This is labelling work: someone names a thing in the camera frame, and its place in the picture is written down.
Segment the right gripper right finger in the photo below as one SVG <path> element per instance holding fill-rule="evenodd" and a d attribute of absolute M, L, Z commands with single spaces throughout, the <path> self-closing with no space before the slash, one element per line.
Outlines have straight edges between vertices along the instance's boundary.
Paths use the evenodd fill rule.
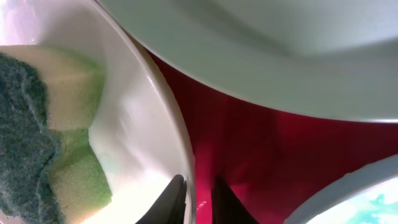
<path fill-rule="evenodd" d="M 258 224 L 221 177 L 211 188 L 211 207 L 212 224 Z"/>

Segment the pale green plate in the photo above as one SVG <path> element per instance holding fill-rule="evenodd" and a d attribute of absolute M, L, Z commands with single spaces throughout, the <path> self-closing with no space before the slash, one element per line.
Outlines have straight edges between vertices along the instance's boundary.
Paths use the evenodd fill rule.
<path fill-rule="evenodd" d="M 397 0 L 101 0 L 192 79 L 268 108 L 397 122 Z"/>

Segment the green yellow sponge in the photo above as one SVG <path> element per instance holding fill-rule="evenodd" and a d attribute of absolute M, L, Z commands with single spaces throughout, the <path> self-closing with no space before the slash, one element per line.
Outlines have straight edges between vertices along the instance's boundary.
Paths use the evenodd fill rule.
<path fill-rule="evenodd" d="M 1 211 L 23 223 L 82 223 L 111 201 L 89 143 L 105 81 L 65 49 L 1 47 Z"/>

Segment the pale blue plate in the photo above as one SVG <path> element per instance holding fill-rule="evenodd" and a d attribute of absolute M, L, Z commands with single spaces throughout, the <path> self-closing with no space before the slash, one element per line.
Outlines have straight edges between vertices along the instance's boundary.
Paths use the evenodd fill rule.
<path fill-rule="evenodd" d="M 285 224 L 397 223 L 397 156 L 344 175 L 299 206 Z"/>

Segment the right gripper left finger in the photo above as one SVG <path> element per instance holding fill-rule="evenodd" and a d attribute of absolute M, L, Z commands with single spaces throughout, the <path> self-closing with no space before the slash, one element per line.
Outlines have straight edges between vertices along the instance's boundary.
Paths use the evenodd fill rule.
<path fill-rule="evenodd" d="M 136 224 L 183 224 L 187 181 L 178 174 L 166 186 L 148 212 Z"/>

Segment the white plate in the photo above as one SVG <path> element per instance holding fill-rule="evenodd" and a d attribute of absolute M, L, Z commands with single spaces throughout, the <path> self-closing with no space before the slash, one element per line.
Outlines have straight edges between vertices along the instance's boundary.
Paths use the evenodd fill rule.
<path fill-rule="evenodd" d="M 90 129 L 113 202 L 92 223 L 135 223 L 175 175 L 188 189 L 194 223 L 193 154 L 182 114 L 163 74 L 95 1 L 2 1 L 2 45 L 52 45 L 81 53 L 106 73 Z"/>

